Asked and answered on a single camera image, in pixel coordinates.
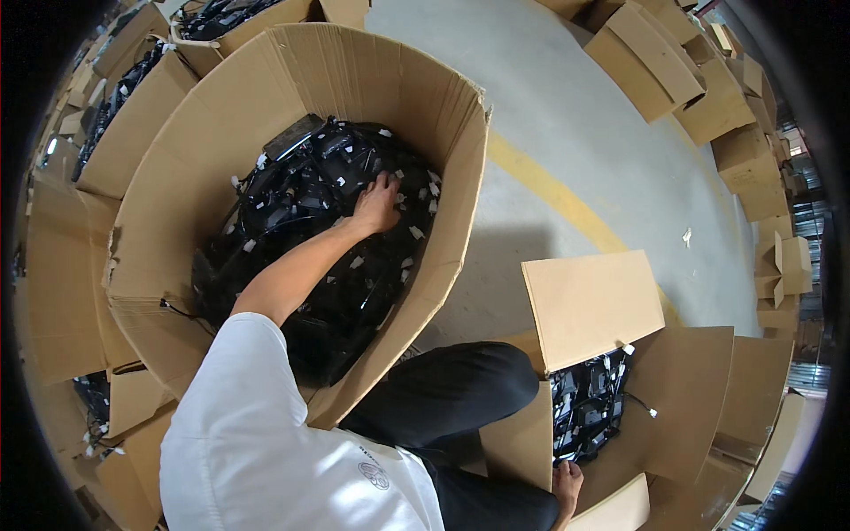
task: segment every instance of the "concrete floor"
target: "concrete floor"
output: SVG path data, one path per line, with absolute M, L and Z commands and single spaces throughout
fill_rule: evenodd
M 626 248 L 646 250 L 684 324 L 762 335 L 751 226 L 711 146 L 672 118 L 647 125 L 582 51 L 589 34 L 534 0 L 374 0 L 365 26 L 457 69 L 494 108 L 466 264 L 419 348 L 533 328 L 523 260 Z

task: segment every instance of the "printed logo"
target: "printed logo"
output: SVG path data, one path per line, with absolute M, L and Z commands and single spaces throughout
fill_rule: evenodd
M 368 479 L 371 484 L 375 485 L 375 488 L 378 490 L 387 490 L 389 489 L 389 480 L 387 479 L 387 474 L 380 468 L 372 463 L 360 463 L 357 465 L 357 468 L 360 469 L 360 473 Z

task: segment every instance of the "cardboard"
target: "cardboard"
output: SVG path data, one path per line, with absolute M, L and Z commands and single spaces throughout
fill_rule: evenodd
M 585 7 L 589 6 L 593 3 L 593 0 L 536 0 L 537 3 L 541 3 L 546 7 L 550 8 L 552 11 L 557 13 L 558 15 L 564 17 L 567 20 L 573 20 L 573 18 L 579 14 L 579 12 Z
M 712 531 L 733 510 L 752 474 L 752 466 L 713 450 L 694 485 L 656 478 L 649 489 L 652 511 L 641 531 Z
M 86 143 L 86 128 L 83 125 L 85 114 L 85 110 L 80 110 L 68 115 L 59 126 L 59 136 L 68 138 L 79 148 Z
M 758 325 L 762 328 L 796 330 L 799 314 L 798 295 L 786 295 L 780 304 L 776 304 L 772 299 L 759 299 L 756 305 Z
M 785 187 L 777 182 L 762 189 L 738 194 L 744 216 L 750 223 L 776 216 L 788 216 L 788 200 Z
M 100 82 L 100 76 L 94 72 L 91 65 L 80 64 L 71 75 L 71 86 L 68 89 L 68 105 L 83 109 L 88 98 Z
M 115 437 L 170 399 L 139 367 L 100 285 L 118 202 L 36 180 L 32 205 L 27 238 L 31 354 L 45 384 L 115 368 L 106 434 Z M 132 364 L 132 375 L 120 370 Z
M 739 50 L 735 46 L 735 43 L 733 43 L 733 39 L 729 36 L 726 25 L 709 24 L 706 30 L 723 55 L 731 59 L 736 59 L 738 57 L 738 53 L 742 50 Z
M 762 129 L 739 127 L 711 141 L 717 173 L 729 192 L 740 194 L 777 183 L 781 177 Z
M 715 448 L 753 464 L 758 462 L 774 429 L 793 352 L 793 341 L 735 337 Z
M 723 60 L 705 62 L 700 66 L 700 73 L 705 79 L 705 97 L 673 112 L 694 144 L 701 146 L 756 121 L 744 93 Z
M 595 358 L 664 327 L 644 251 L 524 262 L 522 269 L 536 328 L 543 330 L 541 359 L 531 356 L 541 374 L 542 369 L 547 374 Z
M 171 39 L 195 72 L 204 77 L 228 55 L 263 30 L 296 22 L 331 22 L 364 29 L 368 0 L 284 0 L 261 11 L 214 41 L 187 41 L 173 25 Z
M 113 315 L 139 358 L 176 396 L 210 345 L 168 308 L 191 308 L 195 249 L 233 206 L 233 175 L 309 112 L 378 121 L 410 142 L 443 178 L 439 211 L 408 292 L 348 374 L 308 402 L 308 422 L 335 426 L 442 306 L 466 253 L 484 168 L 489 114 L 469 80 L 431 57 L 329 24 L 264 31 L 202 79 L 142 159 L 118 213 L 106 279 Z
M 644 8 L 626 0 L 585 46 L 647 123 L 705 93 L 694 62 Z
M 553 427 L 548 373 L 630 342 L 636 352 L 626 390 L 659 414 L 653 419 L 635 404 L 626 407 L 620 435 L 583 466 L 585 482 L 576 517 L 596 525 L 593 512 L 619 513 L 624 527 L 618 529 L 636 529 L 647 512 L 644 494 L 631 483 L 642 472 L 693 485 L 704 468 L 727 391 L 734 331 L 661 328 L 658 292 L 643 251 L 522 266 L 536 330 L 501 341 L 529 354 L 540 373 L 541 388 L 529 406 L 479 430 L 488 472 L 550 489 Z M 581 320 L 575 327 L 574 319 Z M 583 345 L 584 352 L 570 347 L 570 339 Z M 562 352 L 565 346 L 569 349 Z M 630 488 L 637 492 L 621 495 Z
M 176 53 L 165 53 L 112 119 L 76 186 L 105 197 L 124 197 L 150 143 L 196 83 Z
M 673 0 L 637 0 L 676 38 L 680 45 L 700 35 L 694 24 Z
M 773 299 L 776 306 L 782 303 L 782 297 L 785 296 L 782 250 L 782 239 L 778 232 L 773 233 L 773 241 L 765 241 L 756 246 L 756 296 L 760 299 Z
M 756 473 L 753 474 L 746 488 L 745 494 L 748 496 L 765 501 L 770 495 L 774 483 L 779 478 L 782 463 L 785 462 L 788 450 L 791 449 L 805 403 L 806 399 L 798 394 L 785 395 L 768 447 L 764 450 L 764 456 L 756 468 Z
M 147 3 L 114 37 L 107 40 L 98 55 L 92 60 L 94 73 L 107 79 L 105 93 L 112 93 L 116 83 L 130 70 L 145 52 L 154 47 L 147 41 L 153 34 L 168 36 L 168 21 L 153 3 Z
M 747 54 L 741 54 L 737 59 L 726 59 L 726 66 L 729 67 L 738 84 L 744 89 L 744 94 L 756 98 L 762 97 L 764 70 L 755 59 Z
M 122 528 L 150 531 L 162 517 L 159 495 L 160 444 L 171 426 L 173 408 L 134 431 L 116 452 L 95 469 L 98 482 L 110 498 L 107 512 Z
M 765 134 L 776 129 L 776 99 L 768 77 L 762 72 L 762 97 L 746 95 L 746 103 L 756 117 L 756 122 Z
M 80 147 L 74 144 L 70 138 L 54 138 L 56 138 L 54 152 L 47 155 L 47 147 L 50 145 L 51 138 L 42 151 L 42 157 L 47 156 L 47 163 L 44 166 L 37 164 L 33 174 L 44 181 L 71 184 L 71 176 L 74 174 L 77 159 L 80 157 Z
M 782 281 L 785 293 L 802 294 L 812 290 L 812 258 L 808 240 L 802 236 L 782 240 Z
M 758 222 L 758 241 L 774 241 L 774 232 L 779 233 L 782 240 L 788 240 L 794 235 L 791 227 L 791 216 L 776 216 Z

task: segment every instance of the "person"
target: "person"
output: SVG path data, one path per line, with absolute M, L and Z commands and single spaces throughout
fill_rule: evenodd
M 281 324 L 350 247 L 398 222 L 389 179 L 378 175 L 353 216 L 269 265 L 237 299 L 161 444 L 172 531 L 566 528 L 582 482 L 575 464 L 554 470 L 550 494 L 434 451 L 537 394 L 528 356 L 506 343 L 423 353 L 393 367 L 338 428 L 306 425 Z

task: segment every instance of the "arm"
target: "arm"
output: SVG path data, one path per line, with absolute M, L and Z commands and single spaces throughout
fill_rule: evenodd
M 399 182 L 381 172 L 360 193 L 354 215 L 314 236 L 260 272 L 236 299 L 230 315 L 253 312 L 281 326 L 298 309 L 319 280 L 351 247 L 399 221 L 393 209 Z
M 575 513 L 579 499 L 579 490 L 584 482 L 584 474 L 576 463 L 562 461 L 561 466 L 552 471 L 552 494 L 558 498 L 561 513 L 555 520 L 551 531 L 565 531 Z

